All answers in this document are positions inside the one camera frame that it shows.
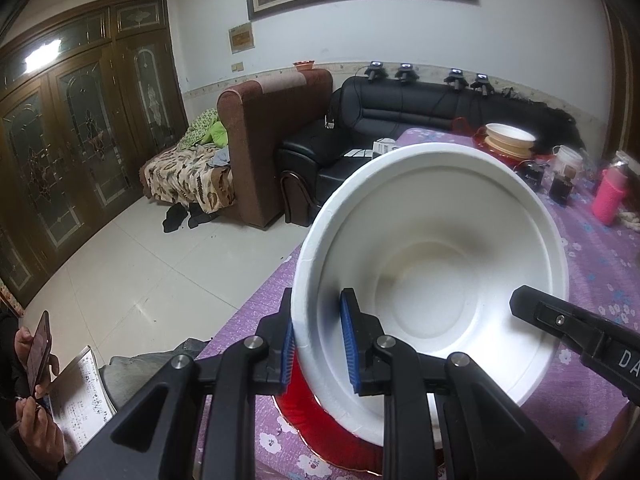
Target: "smartphone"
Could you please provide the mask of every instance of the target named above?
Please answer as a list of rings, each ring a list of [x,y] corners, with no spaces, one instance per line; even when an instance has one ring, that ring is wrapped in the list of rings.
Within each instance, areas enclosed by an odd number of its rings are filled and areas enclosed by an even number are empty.
[[[35,396],[36,386],[39,384],[49,368],[49,355],[51,354],[51,327],[49,326],[49,313],[44,311],[38,329],[33,335],[33,343],[27,357],[27,380],[31,396]]]

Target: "sofa armrest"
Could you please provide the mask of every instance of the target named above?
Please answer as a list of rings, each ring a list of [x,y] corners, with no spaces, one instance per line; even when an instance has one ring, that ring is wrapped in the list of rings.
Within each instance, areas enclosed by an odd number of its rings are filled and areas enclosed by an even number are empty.
[[[284,139],[280,148],[305,155],[325,168],[351,149],[351,136],[341,128],[325,128],[324,121],[317,120]]]
[[[324,117],[332,90],[331,73],[315,69],[245,81],[220,94],[218,114],[247,224],[265,227],[283,211],[274,151],[283,139]]]

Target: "metal screw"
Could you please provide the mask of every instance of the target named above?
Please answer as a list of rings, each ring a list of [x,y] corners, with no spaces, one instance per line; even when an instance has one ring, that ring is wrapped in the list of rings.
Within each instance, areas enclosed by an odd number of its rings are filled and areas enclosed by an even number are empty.
[[[260,348],[264,343],[264,339],[262,339],[259,335],[249,336],[244,340],[244,346],[253,350],[254,348]]]
[[[396,344],[396,340],[389,335],[381,335],[376,339],[376,343],[380,348],[391,348]]]
[[[454,364],[454,366],[467,366],[470,362],[471,359],[469,359],[469,356],[466,354],[463,354],[462,352],[456,352],[455,354],[451,354],[451,362]]]
[[[176,370],[179,370],[180,368],[184,368],[186,365],[188,365],[190,361],[191,358],[188,355],[180,354],[171,359],[171,366]]]

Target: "tile floor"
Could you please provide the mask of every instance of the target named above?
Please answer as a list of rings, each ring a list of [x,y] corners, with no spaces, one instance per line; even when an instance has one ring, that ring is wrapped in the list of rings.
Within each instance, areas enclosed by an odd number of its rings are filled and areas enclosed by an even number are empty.
[[[302,241],[279,218],[269,229],[217,218],[162,232],[167,206],[141,198],[101,229],[26,309],[35,330],[49,311],[52,351],[65,366],[85,345],[98,364],[114,355],[208,340]]]

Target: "stained glass design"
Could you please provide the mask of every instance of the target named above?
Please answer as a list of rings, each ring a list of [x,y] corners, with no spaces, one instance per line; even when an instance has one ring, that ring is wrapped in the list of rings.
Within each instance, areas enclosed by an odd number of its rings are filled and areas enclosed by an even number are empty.
[[[22,290],[31,279],[29,269],[2,226],[0,226],[0,276],[5,283],[13,285],[15,290]]]
[[[161,23],[160,1],[139,2],[136,4],[126,4],[119,7],[118,30],[131,30],[134,28],[148,27],[149,25],[159,25]]]
[[[102,207],[130,188],[120,147],[103,98],[100,63],[83,66],[58,79],[68,127],[74,134],[72,151],[87,168]]]
[[[173,146],[177,140],[164,105],[155,49],[156,46],[152,44],[137,48],[133,63],[136,67],[138,92],[145,110],[146,122],[156,148],[163,150]]]
[[[50,160],[42,120],[40,97],[27,97],[4,118],[2,125],[18,166],[18,177],[49,238],[56,247],[64,243],[82,222],[70,206],[62,176]]]
[[[82,16],[66,25],[62,25],[42,38],[32,41],[7,59],[0,61],[0,92],[6,90],[12,83],[27,74],[27,58],[34,51],[60,40],[57,51],[58,56],[61,56],[80,46],[99,41],[106,36],[104,23],[103,12]]]

